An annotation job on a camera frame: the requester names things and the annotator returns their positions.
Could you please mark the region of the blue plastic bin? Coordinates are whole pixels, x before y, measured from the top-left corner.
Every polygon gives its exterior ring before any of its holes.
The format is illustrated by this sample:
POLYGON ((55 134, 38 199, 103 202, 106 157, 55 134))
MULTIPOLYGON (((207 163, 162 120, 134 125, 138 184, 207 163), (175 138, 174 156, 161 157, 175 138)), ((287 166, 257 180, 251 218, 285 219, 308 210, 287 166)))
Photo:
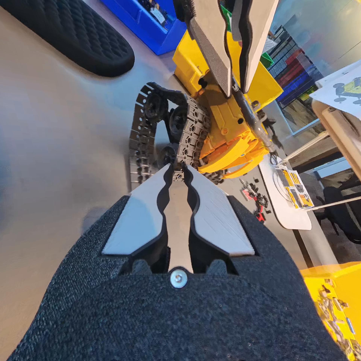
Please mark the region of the blue plastic bin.
POLYGON ((186 32, 171 0, 101 2, 156 55, 174 51, 186 32))

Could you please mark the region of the black yellow toy brick vehicle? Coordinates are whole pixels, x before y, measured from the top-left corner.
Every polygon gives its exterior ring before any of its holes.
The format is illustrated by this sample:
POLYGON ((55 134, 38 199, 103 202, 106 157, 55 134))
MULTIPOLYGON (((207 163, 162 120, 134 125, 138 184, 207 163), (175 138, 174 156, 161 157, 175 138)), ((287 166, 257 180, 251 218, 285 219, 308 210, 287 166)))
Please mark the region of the black yellow toy brick vehicle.
POLYGON ((198 170, 214 184, 240 177, 260 164, 269 154, 277 165, 277 148, 282 148, 274 121, 255 111, 257 102, 250 102, 232 80, 232 95, 226 98, 213 76, 199 80, 201 89, 196 98, 186 96, 149 82, 144 115, 146 125, 155 130, 164 121, 169 145, 163 147, 153 165, 157 169, 174 165, 174 180, 183 181, 183 166, 198 170))

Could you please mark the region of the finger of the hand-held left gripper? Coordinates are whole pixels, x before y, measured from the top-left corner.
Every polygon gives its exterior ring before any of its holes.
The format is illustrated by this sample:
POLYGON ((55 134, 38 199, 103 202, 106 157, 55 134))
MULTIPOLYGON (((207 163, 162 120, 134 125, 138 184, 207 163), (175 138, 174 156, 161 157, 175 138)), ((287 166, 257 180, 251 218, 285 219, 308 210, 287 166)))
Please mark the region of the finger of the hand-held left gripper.
POLYGON ((227 44, 227 21, 217 0, 192 0, 189 30, 226 98, 232 94, 232 63, 227 44))
POLYGON ((254 78, 278 0, 236 0, 232 11, 233 40, 242 42, 239 58, 240 89, 246 94, 254 78))

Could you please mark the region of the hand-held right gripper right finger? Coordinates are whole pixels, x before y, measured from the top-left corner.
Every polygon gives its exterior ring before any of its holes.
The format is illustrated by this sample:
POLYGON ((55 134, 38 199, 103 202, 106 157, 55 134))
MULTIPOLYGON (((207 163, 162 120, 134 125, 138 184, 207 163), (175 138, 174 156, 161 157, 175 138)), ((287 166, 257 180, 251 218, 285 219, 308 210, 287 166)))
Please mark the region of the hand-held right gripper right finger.
POLYGON ((189 165, 183 166, 192 210, 188 246, 194 273, 206 273, 215 260, 237 273, 232 259, 255 256, 255 250, 234 211, 228 194, 189 165))

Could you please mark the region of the small parts inside bin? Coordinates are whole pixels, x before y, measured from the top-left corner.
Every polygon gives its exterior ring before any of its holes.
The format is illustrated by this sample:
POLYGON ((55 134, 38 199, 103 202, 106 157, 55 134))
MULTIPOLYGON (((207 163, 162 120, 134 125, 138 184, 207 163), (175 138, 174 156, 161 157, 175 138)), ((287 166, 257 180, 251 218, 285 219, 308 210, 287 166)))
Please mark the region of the small parts inside bin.
POLYGON ((331 278, 322 278, 315 305, 324 326, 347 359, 360 361, 360 298, 342 292, 331 278))

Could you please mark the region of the yellow black printed sheet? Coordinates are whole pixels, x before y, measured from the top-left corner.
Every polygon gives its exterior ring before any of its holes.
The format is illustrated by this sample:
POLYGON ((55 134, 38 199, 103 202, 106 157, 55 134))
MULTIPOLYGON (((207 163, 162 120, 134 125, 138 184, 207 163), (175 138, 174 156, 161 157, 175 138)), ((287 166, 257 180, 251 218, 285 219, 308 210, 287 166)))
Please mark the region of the yellow black printed sheet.
POLYGON ((288 169, 283 165, 276 165, 273 180, 279 193, 295 209, 308 209, 314 206, 297 171, 288 169))

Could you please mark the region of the light grey desk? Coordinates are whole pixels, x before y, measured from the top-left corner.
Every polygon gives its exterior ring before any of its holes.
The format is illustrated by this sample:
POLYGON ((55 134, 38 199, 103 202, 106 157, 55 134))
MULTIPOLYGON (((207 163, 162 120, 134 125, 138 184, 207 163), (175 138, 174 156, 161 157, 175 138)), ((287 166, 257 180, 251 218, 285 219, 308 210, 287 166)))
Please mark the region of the light grey desk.
POLYGON ((235 199, 256 255, 201 274, 102 256, 127 196, 135 70, 82 73, 1 9, 1 358, 343 360, 283 245, 235 199))

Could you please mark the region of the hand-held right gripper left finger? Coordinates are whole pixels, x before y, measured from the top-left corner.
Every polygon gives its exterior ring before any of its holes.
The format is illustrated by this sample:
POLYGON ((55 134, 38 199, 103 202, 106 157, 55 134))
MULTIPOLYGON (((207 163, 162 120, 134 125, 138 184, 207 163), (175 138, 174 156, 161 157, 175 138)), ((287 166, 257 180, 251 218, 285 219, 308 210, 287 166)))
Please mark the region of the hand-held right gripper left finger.
POLYGON ((170 263, 164 210, 169 204, 173 164, 167 164, 134 189, 103 249, 103 256, 145 260, 154 273, 167 273, 170 263))

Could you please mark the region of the building instruction booklet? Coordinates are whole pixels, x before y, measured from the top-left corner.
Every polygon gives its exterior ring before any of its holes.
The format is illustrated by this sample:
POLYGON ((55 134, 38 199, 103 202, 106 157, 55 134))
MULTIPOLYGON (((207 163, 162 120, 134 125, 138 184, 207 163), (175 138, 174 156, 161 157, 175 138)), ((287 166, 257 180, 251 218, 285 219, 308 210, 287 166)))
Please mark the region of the building instruction booklet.
POLYGON ((316 82, 310 97, 361 119, 361 61, 358 60, 316 82))

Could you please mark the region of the yellow plastic bin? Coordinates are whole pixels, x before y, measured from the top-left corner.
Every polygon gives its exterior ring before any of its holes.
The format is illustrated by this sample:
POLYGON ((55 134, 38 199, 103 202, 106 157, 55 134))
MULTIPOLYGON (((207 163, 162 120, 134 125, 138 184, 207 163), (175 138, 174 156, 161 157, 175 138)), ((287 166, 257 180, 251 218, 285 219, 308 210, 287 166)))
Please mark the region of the yellow plastic bin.
POLYGON ((361 263, 348 262, 337 265, 323 265, 300 271, 311 298, 316 301, 322 278, 331 278, 341 291, 361 298, 361 263))
MULTIPOLYGON (((195 98, 201 89, 199 79, 208 71, 209 66, 195 40, 185 32, 175 50, 173 61, 176 64, 174 74, 195 98)), ((267 106, 283 93, 283 89, 259 61, 254 78, 247 93, 250 102, 258 101, 261 108, 267 106)))

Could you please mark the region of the green plastic bin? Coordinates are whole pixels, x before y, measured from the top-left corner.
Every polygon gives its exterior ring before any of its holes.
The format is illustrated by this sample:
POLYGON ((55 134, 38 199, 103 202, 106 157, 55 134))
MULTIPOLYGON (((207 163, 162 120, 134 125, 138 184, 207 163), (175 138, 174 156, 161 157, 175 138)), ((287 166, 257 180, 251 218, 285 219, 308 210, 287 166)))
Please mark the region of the green plastic bin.
MULTIPOLYGON (((225 1, 220 1, 222 13, 223 13, 223 15, 224 15, 224 17, 226 18, 226 21, 227 21, 227 31, 231 32, 232 13, 226 7, 223 6, 224 4, 225 4, 225 1)), ((267 52, 264 52, 261 55, 260 62, 262 63, 262 65, 265 66, 265 68, 269 68, 271 65, 274 64, 274 61, 268 55, 267 52)))

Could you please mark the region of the wooden booklet stand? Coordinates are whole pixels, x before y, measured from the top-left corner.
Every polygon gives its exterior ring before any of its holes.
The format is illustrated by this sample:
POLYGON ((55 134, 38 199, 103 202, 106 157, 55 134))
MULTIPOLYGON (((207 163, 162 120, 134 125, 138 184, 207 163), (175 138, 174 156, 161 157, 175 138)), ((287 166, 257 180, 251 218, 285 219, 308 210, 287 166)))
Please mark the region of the wooden booklet stand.
POLYGON ((314 113, 325 131, 277 163, 278 168, 291 165, 299 173, 336 166, 345 158, 356 177, 361 177, 360 119, 343 112, 340 105, 330 106, 325 101, 312 101, 314 113))

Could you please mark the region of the white base board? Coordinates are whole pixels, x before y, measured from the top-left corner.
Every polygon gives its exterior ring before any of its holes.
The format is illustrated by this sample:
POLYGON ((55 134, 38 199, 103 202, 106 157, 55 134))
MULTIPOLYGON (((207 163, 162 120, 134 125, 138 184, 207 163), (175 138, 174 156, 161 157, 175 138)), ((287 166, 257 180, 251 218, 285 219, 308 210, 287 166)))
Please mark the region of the white base board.
POLYGON ((276 166, 271 164, 270 155, 264 156, 259 164, 259 170, 264 181, 274 214, 280 225, 291 230, 312 229, 312 223, 306 211, 297 210, 293 205, 276 166))

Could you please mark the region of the cluster of small brick parts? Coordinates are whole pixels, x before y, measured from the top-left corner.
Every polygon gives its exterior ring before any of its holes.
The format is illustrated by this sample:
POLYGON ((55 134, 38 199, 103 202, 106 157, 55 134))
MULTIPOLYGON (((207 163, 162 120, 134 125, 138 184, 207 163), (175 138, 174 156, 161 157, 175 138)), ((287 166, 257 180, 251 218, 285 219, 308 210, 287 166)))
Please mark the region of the cluster of small brick parts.
POLYGON ((249 183, 243 179, 240 179, 242 185, 240 192, 246 201, 254 201, 256 208, 253 212, 253 215, 260 223, 265 224, 265 215, 271 214, 272 211, 268 209, 268 198, 259 192, 259 187, 257 187, 258 181, 258 179, 255 179, 253 183, 249 183))

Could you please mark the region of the black quilted pad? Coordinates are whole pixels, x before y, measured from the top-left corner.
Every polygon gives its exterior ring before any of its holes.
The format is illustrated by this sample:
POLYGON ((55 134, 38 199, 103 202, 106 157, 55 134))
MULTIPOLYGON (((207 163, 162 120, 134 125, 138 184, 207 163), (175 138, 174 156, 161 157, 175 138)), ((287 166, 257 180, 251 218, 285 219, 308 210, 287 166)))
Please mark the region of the black quilted pad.
POLYGON ((0 5, 59 52, 93 74, 118 77, 135 55, 127 40, 81 0, 1 0, 0 5))

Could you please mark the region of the rack of coloured storage bins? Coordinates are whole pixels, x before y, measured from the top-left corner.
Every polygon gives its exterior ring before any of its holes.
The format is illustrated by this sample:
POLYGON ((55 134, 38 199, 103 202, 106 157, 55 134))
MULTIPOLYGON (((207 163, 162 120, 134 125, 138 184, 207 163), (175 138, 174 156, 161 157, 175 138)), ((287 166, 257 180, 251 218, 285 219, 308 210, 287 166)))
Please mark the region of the rack of coloured storage bins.
POLYGON ((305 104, 323 76, 284 26, 276 30, 274 41, 268 52, 273 61, 268 71, 283 89, 277 103, 282 109, 295 100, 305 104))

